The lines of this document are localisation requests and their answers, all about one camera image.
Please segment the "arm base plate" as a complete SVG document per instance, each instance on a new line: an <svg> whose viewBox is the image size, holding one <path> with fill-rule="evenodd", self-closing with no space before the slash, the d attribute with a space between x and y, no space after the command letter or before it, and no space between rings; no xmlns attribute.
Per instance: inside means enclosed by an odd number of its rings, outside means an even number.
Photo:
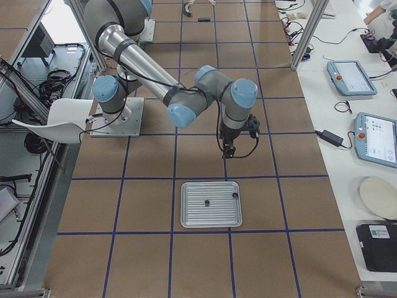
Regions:
<svg viewBox="0 0 397 298"><path fill-rule="evenodd" d="M155 19L145 19L145 26L140 34L140 43L152 43L154 39L154 30L156 26Z"/></svg>
<svg viewBox="0 0 397 298"><path fill-rule="evenodd" d="M118 114L110 115L103 113L100 105L97 106L96 114L92 122L92 129L89 132L91 137L138 137L140 135L141 120L144 109L143 97L128 97L125 108L120 117L113 121Z"/></svg>

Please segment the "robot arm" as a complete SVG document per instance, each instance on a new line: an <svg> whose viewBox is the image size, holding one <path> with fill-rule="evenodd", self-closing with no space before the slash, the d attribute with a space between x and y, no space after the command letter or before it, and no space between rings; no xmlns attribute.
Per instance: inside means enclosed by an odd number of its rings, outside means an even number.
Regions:
<svg viewBox="0 0 397 298"><path fill-rule="evenodd" d="M128 37L139 35L145 27L145 19L152 12L151 1L140 0L92 0L84 9L84 25L87 35L97 42L109 22L120 25Z"/></svg>
<svg viewBox="0 0 397 298"><path fill-rule="evenodd" d="M234 140L242 131L259 139L259 121L251 114L258 94L250 79L232 80L210 65L201 67L195 84L186 88L136 42L150 16L150 1L88 1L84 27L103 55L108 55L167 107L174 126L186 128L212 103L218 106L216 140L223 158L234 158Z"/></svg>

